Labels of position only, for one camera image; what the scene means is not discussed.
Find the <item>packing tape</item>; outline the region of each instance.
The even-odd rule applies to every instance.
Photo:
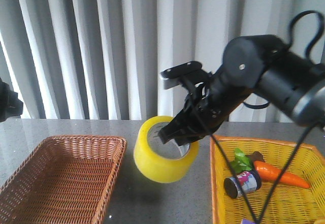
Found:
[[[199,142],[180,146],[181,158],[166,158],[150,147],[150,143],[158,142],[159,130],[173,118],[170,116],[156,116],[147,120],[140,128],[134,147],[134,160],[139,171],[152,181],[171,183],[184,177],[199,152]]]

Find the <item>gray countertop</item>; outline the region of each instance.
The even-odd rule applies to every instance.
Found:
[[[61,134],[122,136],[128,142],[105,223],[211,223],[209,139],[187,175],[159,184],[136,168],[133,148],[142,121],[8,119],[0,123],[0,185],[46,137]],[[225,122],[218,134],[296,141],[303,128],[292,123]],[[314,129],[305,140],[325,155],[324,133]]]

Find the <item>white curtain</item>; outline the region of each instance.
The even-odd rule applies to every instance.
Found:
[[[0,77],[24,102],[23,118],[147,119],[176,115],[185,90],[159,73],[190,60],[215,72],[237,36],[275,34],[325,0],[0,0]],[[316,31],[306,17],[293,51]],[[312,51],[325,62],[324,37]],[[263,99],[252,95],[250,104]],[[231,121],[289,121],[270,106],[239,106]]]

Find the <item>toy carrot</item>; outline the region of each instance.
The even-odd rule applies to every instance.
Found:
[[[259,176],[264,181],[275,181],[281,172],[280,169],[274,167],[273,165],[261,161],[254,161],[254,166],[255,170],[259,173]],[[282,175],[280,183],[290,186],[310,188],[308,182],[306,182],[301,177],[289,172],[285,172]]]

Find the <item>small jar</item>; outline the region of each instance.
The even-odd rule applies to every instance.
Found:
[[[258,190],[262,185],[261,178],[255,170],[244,171],[237,175],[237,178],[246,194]],[[236,199],[243,196],[234,177],[227,177],[223,182],[223,187],[230,198]]]

